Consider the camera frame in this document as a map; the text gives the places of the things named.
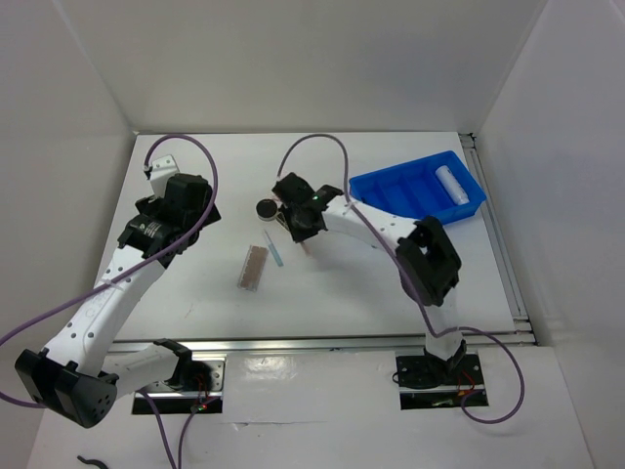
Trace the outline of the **pink slim makeup tube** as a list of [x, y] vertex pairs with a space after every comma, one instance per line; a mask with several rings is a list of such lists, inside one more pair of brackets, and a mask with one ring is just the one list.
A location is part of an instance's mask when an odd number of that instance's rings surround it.
[[307, 257], [312, 257], [312, 255], [313, 255], [312, 251], [311, 251], [311, 249], [309, 248], [309, 246], [307, 245], [307, 243], [305, 241], [302, 241], [300, 243], [300, 246], [302, 247], [302, 249], [303, 249], [303, 251], [304, 251], [304, 253], [305, 253], [305, 255]]

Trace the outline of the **white blue makeup pen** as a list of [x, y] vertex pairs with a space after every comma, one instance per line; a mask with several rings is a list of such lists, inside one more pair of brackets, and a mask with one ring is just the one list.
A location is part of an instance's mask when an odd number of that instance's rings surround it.
[[274, 242], [271, 239], [271, 236], [269, 235], [269, 233], [267, 231], [264, 231], [264, 237], [266, 240], [266, 243], [268, 245], [268, 249], [271, 252], [271, 255], [275, 261], [275, 263], [277, 264], [278, 267], [283, 267], [284, 263], [283, 260], [274, 244]]

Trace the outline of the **white lotion bottle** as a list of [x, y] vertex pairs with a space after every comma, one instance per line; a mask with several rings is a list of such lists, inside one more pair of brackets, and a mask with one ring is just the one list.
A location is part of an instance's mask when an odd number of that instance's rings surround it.
[[440, 166], [437, 169], [436, 176], [450, 199], [456, 205], [465, 205], [470, 202], [467, 193], [446, 165]]

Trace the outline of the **black gold lipstick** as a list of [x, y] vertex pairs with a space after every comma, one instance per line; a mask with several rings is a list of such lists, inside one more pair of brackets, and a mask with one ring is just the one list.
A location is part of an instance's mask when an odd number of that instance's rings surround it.
[[286, 221], [286, 218], [284, 217], [284, 214], [280, 210], [277, 211], [275, 220], [283, 229], [285, 229], [286, 231], [289, 230], [289, 226]]

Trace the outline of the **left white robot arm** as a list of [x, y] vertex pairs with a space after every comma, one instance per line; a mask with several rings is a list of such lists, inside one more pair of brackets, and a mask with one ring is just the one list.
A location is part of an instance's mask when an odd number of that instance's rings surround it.
[[39, 352], [24, 350], [16, 372], [32, 400], [83, 428], [99, 424], [114, 402], [155, 382], [172, 390], [193, 388], [210, 378], [207, 365], [171, 339], [111, 358], [107, 352], [144, 294], [173, 259], [195, 244], [199, 235], [183, 236], [208, 216], [220, 220], [208, 202], [213, 193], [202, 177], [179, 170], [175, 158], [162, 156], [147, 171], [153, 190], [137, 201], [138, 215], [118, 239], [96, 287], [67, 325]]

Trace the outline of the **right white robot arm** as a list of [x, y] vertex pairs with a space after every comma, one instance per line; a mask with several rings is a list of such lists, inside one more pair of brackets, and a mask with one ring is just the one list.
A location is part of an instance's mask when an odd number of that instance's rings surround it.
[[397, 268], [401, 288], [422, 314], [428, 375], [446, 383], [458, 374], [467, 350], [454, 297], [462, 262], [437, 218], [399, 217], [333, 186], [314, 190], [294, 173], [278, 179], [272, 192], [296, 243], [325, 231], [385, 251]]

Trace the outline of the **black round powder jar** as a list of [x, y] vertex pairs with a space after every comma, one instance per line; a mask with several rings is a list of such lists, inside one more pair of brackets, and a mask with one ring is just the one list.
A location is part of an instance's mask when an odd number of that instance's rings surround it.
[[261, 199], [256, 204], [256, 213], [261, 221], [271, 222], [277, 217], [278, 205], [273, 199]]

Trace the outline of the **brown eyeshadow palette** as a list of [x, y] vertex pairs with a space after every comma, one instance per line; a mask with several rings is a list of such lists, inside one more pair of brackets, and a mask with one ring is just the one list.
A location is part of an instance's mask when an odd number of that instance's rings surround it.
[[251, 245], [246, 254], [237, 287], [246, 291], [258, 290], [269, 251], [263, 246]]

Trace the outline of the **blue plastic organizer bin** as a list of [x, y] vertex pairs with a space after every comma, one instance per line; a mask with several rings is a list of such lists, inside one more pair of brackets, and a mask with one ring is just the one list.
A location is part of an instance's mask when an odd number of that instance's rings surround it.
[[[456, 205], [436, 176], [446, 165], [470, 202]], [[357, 200], [399, 217], [423, 219], [433, 216], [444, 225], [477, 214], [486, 201], [479, 183], [452, 150], [400, 163], [350, 178], [351, 195]]]

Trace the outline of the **black hook bottom left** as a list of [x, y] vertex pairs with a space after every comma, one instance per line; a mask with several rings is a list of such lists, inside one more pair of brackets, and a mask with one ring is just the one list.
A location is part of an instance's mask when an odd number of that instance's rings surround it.
[[108, 469], [108, 466], [104, 462], [96, 458], [86, 458], [82, 455], [77, 455], [76, 458], [85, 465], [94, 466], [97, 469]]

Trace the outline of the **aluminium rail front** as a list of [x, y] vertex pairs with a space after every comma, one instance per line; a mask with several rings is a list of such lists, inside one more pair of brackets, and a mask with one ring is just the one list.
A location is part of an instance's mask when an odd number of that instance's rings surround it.
[[230, 340], [180, 340], [180, 343], [194, 352], [295, 352], [295, 351], [337, 351], [373, 350], [422, 347], [426, 343], [424, 334], [327, 336], [327, 337], [278, 337], [261, 339]]

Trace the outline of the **aluminium rail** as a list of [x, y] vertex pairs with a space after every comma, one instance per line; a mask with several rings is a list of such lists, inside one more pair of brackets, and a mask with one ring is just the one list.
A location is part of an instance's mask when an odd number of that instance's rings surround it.
[[424, 334], [327, 336], [327, 337], [278, 337], [261, 339], [230, 340], [180, 340], [180, 343], [194, 352], [295, 352], [295, 351], [337, 351], [373, 350], [422, 347], [426, 343]]
[[487, 201], [481, 206], [480, 211], [493, 249], [499, 276], [502, 280], [508, 309], [515, 325], [514, 334], [519, 337], [519, 339], [513, 340], [513, 344], [517, 346], [536, 345], [537, 341], [533, 327], [527, 315], [517, 276], [512, 266], [510, 254], [495, 213], [491, 193], [479, 159], [476, 138], [473, 134], [460, 134], [459, 140], [467, 166], [487, 196]]

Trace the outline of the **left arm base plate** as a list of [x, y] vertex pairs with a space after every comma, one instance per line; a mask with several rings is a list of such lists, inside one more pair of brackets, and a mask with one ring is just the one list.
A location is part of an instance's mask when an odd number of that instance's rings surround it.
[[226, 357], [199, 355], [198, 359], [208, 368], [202, 376], [196, 372], [188, 384], [174, 389], [164, 382], [154, 382], [146, 387], [146, 393], [163, 415], [190, 415], [198, 405], [204, 414], [223, 412], [223, 389], [226, 375]]

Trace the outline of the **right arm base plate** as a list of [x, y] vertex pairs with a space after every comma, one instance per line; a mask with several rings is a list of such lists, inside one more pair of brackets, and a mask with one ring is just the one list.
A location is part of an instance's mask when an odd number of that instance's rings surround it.
[[448, 374], [435, 370], [423, 355], [397, 356], [392, 375], [398, 386], [401, 410], [488, 406], [481, 364], [477, 354], [466, 355]]

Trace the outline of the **aluminium rail right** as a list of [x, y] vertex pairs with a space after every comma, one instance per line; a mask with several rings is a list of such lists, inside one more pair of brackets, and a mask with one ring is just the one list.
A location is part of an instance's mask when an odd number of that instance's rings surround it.
[[479, 159], [476, 138], [473, 134], [460, 134], [459, 140], [467, 166], [487, 196], [487, 201], [481, 206], [480, 211], [493, 249], [499, 276], [502, 280], [508, 309], [515, 325], [514, 334], [519, 337], [519, 339], [513, 340], [513, 344], [517, 346], [536, 345], [537, 341], [533, 327], [527, 315], [517, 276], [512, 266], [510, 254], [495, 213], [491, 193]]

